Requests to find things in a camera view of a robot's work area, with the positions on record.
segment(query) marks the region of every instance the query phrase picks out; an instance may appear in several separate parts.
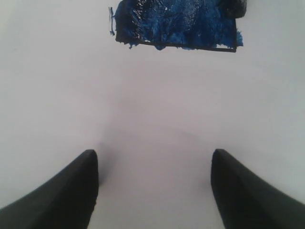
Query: white surface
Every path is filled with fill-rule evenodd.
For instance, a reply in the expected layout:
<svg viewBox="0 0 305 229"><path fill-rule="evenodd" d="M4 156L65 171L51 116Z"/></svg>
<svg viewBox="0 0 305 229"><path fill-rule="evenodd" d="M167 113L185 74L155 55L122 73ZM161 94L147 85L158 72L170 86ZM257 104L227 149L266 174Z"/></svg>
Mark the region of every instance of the white surface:
<svg viewBox="0 0 305 229"><path fill-rule="evenodd" d="M304 2L250 0L237 53L129 50L118 2L0 1L0 207L104 146L91 229L222 228L215 148L305 203Z"/></svg>

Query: white floor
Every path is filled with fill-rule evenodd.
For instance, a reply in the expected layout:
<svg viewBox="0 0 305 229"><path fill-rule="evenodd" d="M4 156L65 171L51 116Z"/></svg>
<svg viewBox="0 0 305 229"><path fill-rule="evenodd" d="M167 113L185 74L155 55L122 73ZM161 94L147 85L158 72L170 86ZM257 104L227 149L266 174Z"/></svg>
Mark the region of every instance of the white floor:
<svg viewBox="0 0 305 229"><path fill-rule="evenodd" d="M0 2L0 207L87 148L116 157L90 229L223 228L216 148L305 203L304 1L248 1L237 53L129 50L118 2Z"/></svg>

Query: paint smear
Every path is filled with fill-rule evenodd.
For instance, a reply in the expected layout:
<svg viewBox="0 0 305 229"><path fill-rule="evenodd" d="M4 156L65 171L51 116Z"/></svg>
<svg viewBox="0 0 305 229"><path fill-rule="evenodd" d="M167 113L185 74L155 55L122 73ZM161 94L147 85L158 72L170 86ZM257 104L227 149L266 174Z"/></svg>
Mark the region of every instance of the paint smear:
<svg viewBox="0 0 305 229"><path fill-rule="evenodd" d="M115 15L116 41L235 52L243 45L235 19L226 17L219 0L123 0Z"/></svg>

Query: blue painted patch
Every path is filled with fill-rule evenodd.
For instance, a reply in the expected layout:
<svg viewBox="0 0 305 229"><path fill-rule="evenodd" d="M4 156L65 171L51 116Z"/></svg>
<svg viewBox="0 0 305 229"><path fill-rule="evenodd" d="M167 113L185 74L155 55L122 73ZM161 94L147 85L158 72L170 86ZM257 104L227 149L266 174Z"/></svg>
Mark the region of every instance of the blue painted patch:
<svg viewBox="0 0 305 229"><path fill-rule="evenodd" d="M154 45L158 50L175 46L235 52L243 39L235 19L225 16L218 1L123 0L114 16L116 41Z"/></svg>

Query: dark object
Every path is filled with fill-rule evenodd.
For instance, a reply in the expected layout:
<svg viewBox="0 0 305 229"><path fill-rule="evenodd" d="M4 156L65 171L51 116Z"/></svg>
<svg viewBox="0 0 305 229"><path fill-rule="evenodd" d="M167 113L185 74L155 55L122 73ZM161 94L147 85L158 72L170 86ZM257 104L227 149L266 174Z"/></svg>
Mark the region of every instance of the dark object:
<svg viewBox="0 0 305 229"><path fill-rule="evenodd" d="M122 0L114 16L116 41L158 50L174 46L236 52L243 40L235 18L227 17L228 7L227 2L220 7L219 0Z"/></svg>
<svg viewBox="0 0 305 229"><path fill-rule="evenodd" d="M86 229L99 189L98 161L87 150L35 191L0 210L1 229Z"/></svg>
<svg viewBox="0 0 305 229"><path fill-rule="evenodd" d="M247 0L220 0L219 7L228 18L242 18L247 11Z"/></svg>
<svg viewBox="0 0 305 229"><path fill-rule="evenodd" d="M211 172L226 229L305 228L305 205L260 179L225 150L214 152Z"/></svg>

